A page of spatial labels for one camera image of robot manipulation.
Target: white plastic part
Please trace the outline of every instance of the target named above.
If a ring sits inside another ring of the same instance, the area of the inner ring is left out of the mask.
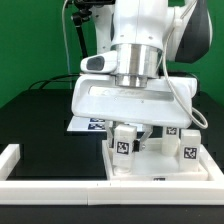
[[[187,15],[181,19],[181,15],[183,12],[187,9],[188,5],[185,5],[183,7],[174,7],[169,8],[168,14],[167,14],[167,25],[166,25],[166,35],[168,36],[171,29],[175,27],[174,32],[172,33],[170,40],[168,42],[167,47],[167,60],[169,61],[175,61],[175,57],[177,54],[177,50],[180,46],[180,42],[182,40],[182,36],[186,30],[187,24],[189,19],[191,18],[191,15],[195,9],[195,6],[193,6],[190,11],[187,13]]]
[[[142,124],[126,123],[137,127],[138,132],[143,132]],[[105,132],[105,120],[73,116],[67,131],[72,132]]]
[[[223,174],[203,146],[200,150],[200,163],[208,172],[207,181],[0,181],[0,204],[224,205]]]
[[[180,171],[198,171],[201,134],[198,130],[182,130],[179,163]]]
[[[163,127],[162,154],[175,156],[179,150],[179,128]]]
[[[110,51],[111,47],[111,25],[112,14],[114,13],[113,5],[103,7],[93,6],[91,8],[92,18],[96,29],[97,54]]]
[[[87,64],[89,59],[103,57],[104,59],[104,67],[102,70],[88,70]],[[81,62],[81,70],[85,73],[111,73],[117,68],[117,52],[116,51],[109,51],[104,54],[99,54],[96,56],[88,57],[82,60]]]
[[[120,124],[114,132],[113,165],[116,175],[131,172],[134,159],[133,142],[137,138],[137,127]]]
[[[8,145],[0,155],[0,180],[6,180],[20,159],[20,148],[17,144]]]
[[[191,113],[196,79],[172,77],[170,80]],[[163,78],[149,80],[144,89],[132,89],[116,86],[113,76],[81,76],[76,83],[72,111],[78,117],[156,126],[187,128],[191,124]]]
[[[208,171],[200,164],[198,172],[179,170],[179,156],[162,154],[162,139],[148,139],[145,149],[135,153],[132,172],[129,175],[117,176],[112,166],[112,152],[107,142],[103,141],[103,157],[109,180],[121,181],[207,181]]]
[[[112,46],[141,44],[163,50],[167,0],[117,0]]]

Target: green backdrop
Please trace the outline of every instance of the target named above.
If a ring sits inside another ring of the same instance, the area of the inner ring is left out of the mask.
[[[67,73],[61,22],[63,3],[64,0],[1,0],[0,106],[35,81]],[[182,5],[183,1],[170,1],[170,5],[173,4]],[[224,1],[208,0],[208,5],[214,29],[211,50],[197,63],[170,63],[169,69],[196,74],[200,78],[201,89],[224,105]],[[74,25],[70,20],[75,11],[74,6],[66,9],[66,28],[72,72],[79,72],[81,53]],[[93,24],[84,24],[84,32],[89,53],[94,54]],[[51,84],[51,88],[62,88],[62,85]],[[69,88],[69,85],[63,85],[63,88]]]

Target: black surface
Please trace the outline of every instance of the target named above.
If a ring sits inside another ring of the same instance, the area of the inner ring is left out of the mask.
[[[101,154],[105,134],[66,131],[71,91],[26,91],[0,110],[1,144],[22,145],[10,180],[106,179]]]
[[[68,134],[72,91],[32,90],[0,109],[0,150],[22,144],[23,157],[9,179],[105,179],[101,140],[105,134]],[[224,109],[207,94],[193,100],[208,119],[202,143],[224,168]],[[161,135],[154,129],[152,137]],[[0,206],[1,223],[222,223],[224,206]]]

